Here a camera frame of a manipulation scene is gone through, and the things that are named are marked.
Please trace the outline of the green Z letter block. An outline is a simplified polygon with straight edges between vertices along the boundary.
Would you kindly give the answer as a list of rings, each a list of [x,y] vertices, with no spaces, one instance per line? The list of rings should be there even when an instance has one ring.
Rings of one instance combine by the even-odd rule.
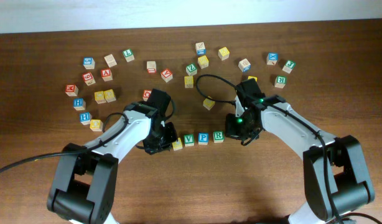
[[[188,76],[194,76],[197,74],[197,67],[194,63],[191,63],[186,66],[186,72]]]

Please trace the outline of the blue X letter block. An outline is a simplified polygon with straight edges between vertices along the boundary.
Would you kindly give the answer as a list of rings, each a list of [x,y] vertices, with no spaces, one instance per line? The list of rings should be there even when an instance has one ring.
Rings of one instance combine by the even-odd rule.
[[[267,65],[275,65],[278,61],[278,53],[275,52],[269,52],[268,56],[266,57],[266,64]]]

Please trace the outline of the blue H lower block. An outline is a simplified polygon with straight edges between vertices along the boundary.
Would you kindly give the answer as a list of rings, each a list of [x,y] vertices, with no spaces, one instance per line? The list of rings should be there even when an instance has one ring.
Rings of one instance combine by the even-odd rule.
[[[79,117],[81,124],[88,125],[91,123],[92,115],[89,112],[80,113]]]

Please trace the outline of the blue S letter block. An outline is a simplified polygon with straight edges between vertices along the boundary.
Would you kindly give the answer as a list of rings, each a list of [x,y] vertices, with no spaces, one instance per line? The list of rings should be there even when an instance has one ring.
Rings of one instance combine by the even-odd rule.
[[[92,57],[84,57],[83,58],[83,66],[87,70],[92,70],[95,68],[95,61]]]

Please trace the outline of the blue h block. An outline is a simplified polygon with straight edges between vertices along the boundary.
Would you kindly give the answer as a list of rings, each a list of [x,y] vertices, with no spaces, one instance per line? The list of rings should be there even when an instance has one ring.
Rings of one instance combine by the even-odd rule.
[[[86,103],[83,98],[75,98],[73,100],[73,107],[77,111],[86,110]]]
[[[79,117],[81,124],[88,125],[91,123],[92,115],[89,112],[80,113]]]

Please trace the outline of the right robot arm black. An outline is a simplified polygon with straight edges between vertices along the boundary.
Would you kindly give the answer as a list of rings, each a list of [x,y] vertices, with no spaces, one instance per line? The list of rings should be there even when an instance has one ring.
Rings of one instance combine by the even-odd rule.
[[[267,131],[303,161],[305,203],[286,223],[328,223],[375,199],[360,142],[321,130],[278,95],[267,97],[255,80],[234,87],[236,111],[226,116],[225,135],[243,146]]]

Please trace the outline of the red A upright block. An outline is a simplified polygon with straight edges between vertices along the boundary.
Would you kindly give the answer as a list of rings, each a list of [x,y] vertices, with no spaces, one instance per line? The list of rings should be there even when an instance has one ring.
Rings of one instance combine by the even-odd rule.
[[[113,74],[109,68],[101,70],[101,77],[105,82],[113,80]]]

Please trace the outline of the blue side far block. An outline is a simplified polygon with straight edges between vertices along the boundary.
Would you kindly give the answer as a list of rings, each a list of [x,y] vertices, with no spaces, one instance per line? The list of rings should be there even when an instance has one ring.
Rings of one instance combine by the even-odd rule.
[[[195,50],[197,55],[205,55],[206,54],[206,48],[205,44],[203,42],[198,42],[195,44]]]

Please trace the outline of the red 6 number block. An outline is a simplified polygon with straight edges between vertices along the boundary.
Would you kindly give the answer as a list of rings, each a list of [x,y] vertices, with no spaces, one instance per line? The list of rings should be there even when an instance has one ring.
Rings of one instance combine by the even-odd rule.
[[[92,75],[91,72],[88,72],[88,73],[84,73],[82,75],[82,79],[83,81],[86,83],[87,86],[90,86],[90,85],[93,85],[95,84],[95,79],[94,79],[94,76]]]

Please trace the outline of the red side plain block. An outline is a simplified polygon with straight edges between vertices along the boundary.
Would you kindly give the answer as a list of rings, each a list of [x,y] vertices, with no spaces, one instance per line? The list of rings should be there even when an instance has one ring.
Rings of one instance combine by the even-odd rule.
[[[157,72],[157,65],[155,61],[147,61],[146,62],[146,68],[148,73],[156,73]]]

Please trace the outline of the green V letter block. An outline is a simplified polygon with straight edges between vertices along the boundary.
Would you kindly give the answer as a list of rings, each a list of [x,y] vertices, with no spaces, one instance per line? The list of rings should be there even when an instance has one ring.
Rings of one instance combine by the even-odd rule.
[[[190,147],[195,145],[195,140],[193,134],[186,134],[184,136],[185,147]]]

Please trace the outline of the yellow pencil picture block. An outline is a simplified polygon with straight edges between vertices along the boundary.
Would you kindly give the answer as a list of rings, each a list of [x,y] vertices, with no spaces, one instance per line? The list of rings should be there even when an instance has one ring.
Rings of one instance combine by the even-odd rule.
[[[253,80],[255,80],[256,82],[258,81],[257,77],[254,77],[254,76],[248,76],[248,79],[253,79]]]

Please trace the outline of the red M letter block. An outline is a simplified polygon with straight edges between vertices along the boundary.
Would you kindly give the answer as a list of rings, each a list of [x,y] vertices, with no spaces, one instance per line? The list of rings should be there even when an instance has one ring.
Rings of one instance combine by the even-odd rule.
[[[78,96],[78,87],[76,85],[66,85],[65,93],[68,96]]]

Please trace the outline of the yellow block pair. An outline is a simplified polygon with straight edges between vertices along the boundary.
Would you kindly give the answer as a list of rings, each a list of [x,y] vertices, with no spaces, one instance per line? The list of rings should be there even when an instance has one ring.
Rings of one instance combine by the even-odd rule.
[[[96,91],[94,92],[95,101],[98,104],[106,103],[104,91]]]
[[[111,103],[113,101],[116,101],[116,95],[114,94],[113,89],[109,89],[104,91],[105,100],[107,103]]]

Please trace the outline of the blue H upper block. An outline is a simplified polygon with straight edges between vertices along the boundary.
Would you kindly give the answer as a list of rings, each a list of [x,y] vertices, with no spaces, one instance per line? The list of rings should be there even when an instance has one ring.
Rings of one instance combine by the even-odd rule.
[[[86,110],[86,103],[83,98],[75,98],[73,100],[73,107],[77,111]]]

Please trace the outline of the red A tilted block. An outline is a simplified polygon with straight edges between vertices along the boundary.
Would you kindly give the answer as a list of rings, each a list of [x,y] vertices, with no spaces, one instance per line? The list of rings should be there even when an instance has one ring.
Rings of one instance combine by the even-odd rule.
[[[173,73],[168,69],[161,71],[161,78],[167,83],[173,79]]]

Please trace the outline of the plain wooden top block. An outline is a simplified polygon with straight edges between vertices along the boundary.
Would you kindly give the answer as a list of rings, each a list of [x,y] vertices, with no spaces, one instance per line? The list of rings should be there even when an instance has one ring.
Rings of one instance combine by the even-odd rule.
[[[112,54],[104,56],[104,60],[106,61],[109,68],[117,65],[117,62]]]

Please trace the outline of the green L letter block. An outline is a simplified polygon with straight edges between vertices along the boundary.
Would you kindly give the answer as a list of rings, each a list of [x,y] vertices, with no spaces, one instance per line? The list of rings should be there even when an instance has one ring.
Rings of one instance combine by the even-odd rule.
[[[133,51],[131,49],[124,50],[123,51],[123,56],[124,56],[124,58],[125,58],[125,60],[127,62],[131,62],[131,61],[133,61],[135,59]]]

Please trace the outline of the yellow block right pair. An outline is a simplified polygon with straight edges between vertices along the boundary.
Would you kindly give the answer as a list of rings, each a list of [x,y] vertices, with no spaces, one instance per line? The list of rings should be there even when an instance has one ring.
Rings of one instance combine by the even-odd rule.
[[[114,94],[113,89],[109,89],[104,91],[105,100],[107,103],[111,103],[113,101],[116,101],[116,95]]]

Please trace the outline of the yellow block bottom left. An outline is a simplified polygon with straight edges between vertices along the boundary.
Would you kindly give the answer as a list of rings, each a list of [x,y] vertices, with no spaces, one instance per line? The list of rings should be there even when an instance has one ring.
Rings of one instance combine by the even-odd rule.
[[[103,122],[100,119],[91,119],[90,120],[90,129],[92,131],[102,131],[103,129]]]

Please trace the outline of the yellow block near P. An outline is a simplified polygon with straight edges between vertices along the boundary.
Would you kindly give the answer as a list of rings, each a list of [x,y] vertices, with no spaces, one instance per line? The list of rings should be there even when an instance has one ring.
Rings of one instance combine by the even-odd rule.
[[[193,88],[193,76],[184,77],[185,88]]]

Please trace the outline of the yellow block beside Z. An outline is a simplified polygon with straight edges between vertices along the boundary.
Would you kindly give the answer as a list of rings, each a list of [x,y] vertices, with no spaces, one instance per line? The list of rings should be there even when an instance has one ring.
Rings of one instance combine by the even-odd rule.
[[[206,55],[199,57],[197,60],[201,69],[207,68],[209,66],[209,60]]]

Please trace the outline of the green J letter block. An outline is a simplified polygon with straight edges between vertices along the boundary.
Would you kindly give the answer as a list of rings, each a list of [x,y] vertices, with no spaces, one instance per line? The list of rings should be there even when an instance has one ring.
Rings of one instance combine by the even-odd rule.
[[[294,69],[296,63],[292,60],[287,60],[286,63],[284,64],[282,71],[286,73],[291,73],[292,70]]]

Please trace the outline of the green R letter block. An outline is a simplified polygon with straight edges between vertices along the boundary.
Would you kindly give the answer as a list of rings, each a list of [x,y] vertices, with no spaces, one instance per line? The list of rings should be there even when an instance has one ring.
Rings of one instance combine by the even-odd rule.
[[[225,139],[225,135],[223,131],[214,131],[213,132],[213,142],[214,143],[221,143]]]

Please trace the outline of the blue P letter block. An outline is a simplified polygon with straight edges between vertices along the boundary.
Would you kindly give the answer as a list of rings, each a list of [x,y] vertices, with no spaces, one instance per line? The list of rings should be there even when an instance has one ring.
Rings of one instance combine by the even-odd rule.
[[[208,133],[199,133],[198,134],[198,143],[200,145],[207,145],[208,144]]]

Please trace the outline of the red O letter block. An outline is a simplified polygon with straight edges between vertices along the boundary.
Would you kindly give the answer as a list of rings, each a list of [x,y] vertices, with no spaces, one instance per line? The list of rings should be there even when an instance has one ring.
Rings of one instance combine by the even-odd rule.
[[[151,95],[152,91],[151,90],[144,90],[142,98],[144,101],[147,101]]]

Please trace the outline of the blue D side block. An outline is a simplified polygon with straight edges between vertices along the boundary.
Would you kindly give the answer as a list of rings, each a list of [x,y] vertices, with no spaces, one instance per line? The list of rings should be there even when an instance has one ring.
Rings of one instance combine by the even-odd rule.
[[[243,60],[239,61],[238,67],[242,72],[246,72],[251,68],[251,64],[247,58],[244,58]]]

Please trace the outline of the yellow C letter block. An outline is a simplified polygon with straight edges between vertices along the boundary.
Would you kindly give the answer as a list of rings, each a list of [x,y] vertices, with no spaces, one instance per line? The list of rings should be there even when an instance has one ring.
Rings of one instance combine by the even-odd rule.
[[[172,143],[172,148],[174,151],[177,151],[183,148],[181,138],[178,138],[176,141]]]

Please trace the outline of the yellow umbrella picture block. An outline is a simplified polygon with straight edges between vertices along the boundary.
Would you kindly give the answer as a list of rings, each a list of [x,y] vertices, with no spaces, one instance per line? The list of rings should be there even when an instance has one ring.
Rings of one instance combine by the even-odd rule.
[[[203,101],[203,106],[207,109],[207,110],[211,110],[214,106],[215,106],[215,102],[213,100],[210,100],[208,98],[204,99]]]

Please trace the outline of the yellow top far block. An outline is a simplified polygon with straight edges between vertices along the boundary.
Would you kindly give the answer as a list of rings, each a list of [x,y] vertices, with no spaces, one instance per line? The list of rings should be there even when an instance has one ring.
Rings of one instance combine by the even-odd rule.
[[[227,49],[227,47],[222,47],[218,50],[218,56],[220,60],[226,60],[230,56],[230,51]]]

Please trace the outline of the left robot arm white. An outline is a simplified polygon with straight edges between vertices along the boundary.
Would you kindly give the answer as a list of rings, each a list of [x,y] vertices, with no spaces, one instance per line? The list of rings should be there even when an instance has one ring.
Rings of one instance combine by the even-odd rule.
[[[147,101],[131,103],[100,137],[67,144],[58,162],[47,209],[72,223],[116,223],[114,202],[118,165],[141,142],[149,155],[169,150],[177,133],[165,112],[171,97],[153,89]]]

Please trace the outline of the yellow block left pair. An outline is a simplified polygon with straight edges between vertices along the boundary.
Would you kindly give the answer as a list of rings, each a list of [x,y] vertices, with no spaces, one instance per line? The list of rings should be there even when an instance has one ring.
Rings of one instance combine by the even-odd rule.
[[[94,92],[95,101],[98,104],[106,103],[104,91],[96,91]]]

